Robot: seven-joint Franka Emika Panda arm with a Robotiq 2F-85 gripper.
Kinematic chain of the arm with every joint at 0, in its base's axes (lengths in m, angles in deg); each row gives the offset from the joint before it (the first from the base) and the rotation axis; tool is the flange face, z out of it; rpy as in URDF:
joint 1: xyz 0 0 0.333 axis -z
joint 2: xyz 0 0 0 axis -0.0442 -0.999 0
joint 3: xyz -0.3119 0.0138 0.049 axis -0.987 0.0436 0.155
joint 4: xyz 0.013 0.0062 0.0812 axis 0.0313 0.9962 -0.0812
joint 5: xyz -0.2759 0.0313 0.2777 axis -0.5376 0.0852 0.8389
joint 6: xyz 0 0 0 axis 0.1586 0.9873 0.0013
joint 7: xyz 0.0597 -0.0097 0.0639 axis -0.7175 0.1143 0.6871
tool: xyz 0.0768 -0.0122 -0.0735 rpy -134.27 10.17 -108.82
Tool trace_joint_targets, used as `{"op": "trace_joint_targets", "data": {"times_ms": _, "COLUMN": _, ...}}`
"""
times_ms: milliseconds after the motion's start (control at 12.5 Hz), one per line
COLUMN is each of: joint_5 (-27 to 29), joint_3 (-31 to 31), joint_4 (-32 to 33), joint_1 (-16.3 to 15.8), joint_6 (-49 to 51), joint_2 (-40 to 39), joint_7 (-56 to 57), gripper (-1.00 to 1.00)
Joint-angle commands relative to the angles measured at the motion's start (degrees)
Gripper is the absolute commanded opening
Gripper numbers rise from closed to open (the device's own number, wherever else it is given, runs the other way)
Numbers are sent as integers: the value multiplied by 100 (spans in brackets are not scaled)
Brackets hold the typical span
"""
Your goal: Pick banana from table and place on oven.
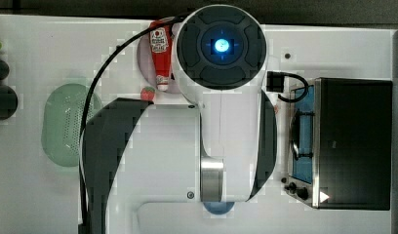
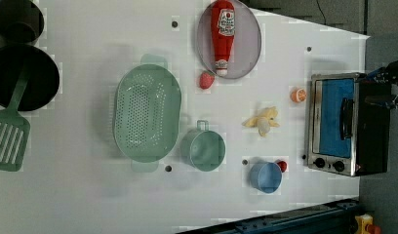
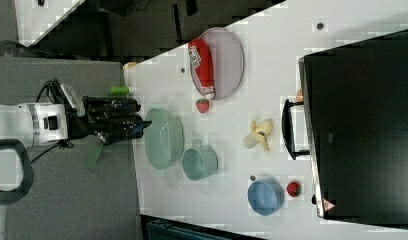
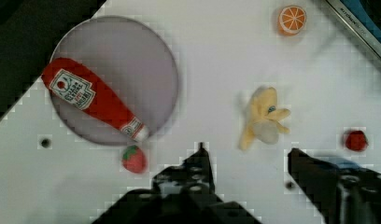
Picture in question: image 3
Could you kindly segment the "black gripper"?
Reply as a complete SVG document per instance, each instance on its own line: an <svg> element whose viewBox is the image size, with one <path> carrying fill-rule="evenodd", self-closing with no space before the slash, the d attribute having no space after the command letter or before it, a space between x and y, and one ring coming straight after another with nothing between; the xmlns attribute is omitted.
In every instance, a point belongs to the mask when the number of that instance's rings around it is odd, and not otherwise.
<svg viewBox="0 0 408 240"><path fill-rule="evenodd" d="M142 121L138 112L141 105L133 98L84 96L82 104L85 115L67 114L68 137L82 139L97 136L103 145L119 141L139 139L141 131L149 127L151 121Z"/></svg>

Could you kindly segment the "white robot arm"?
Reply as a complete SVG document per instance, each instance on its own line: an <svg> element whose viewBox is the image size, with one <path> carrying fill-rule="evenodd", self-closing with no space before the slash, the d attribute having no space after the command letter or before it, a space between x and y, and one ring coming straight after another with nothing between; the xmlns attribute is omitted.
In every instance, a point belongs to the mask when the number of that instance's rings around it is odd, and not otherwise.
<svg viewBox="0 0 408 240"><path fill-rule="evenodd" d="M152 125L138 115L141 105L128 98L82 99L80 110L68 103L0 104L0 140L17 139L26 147L98 137L103 145L139 139Z"/></svg>

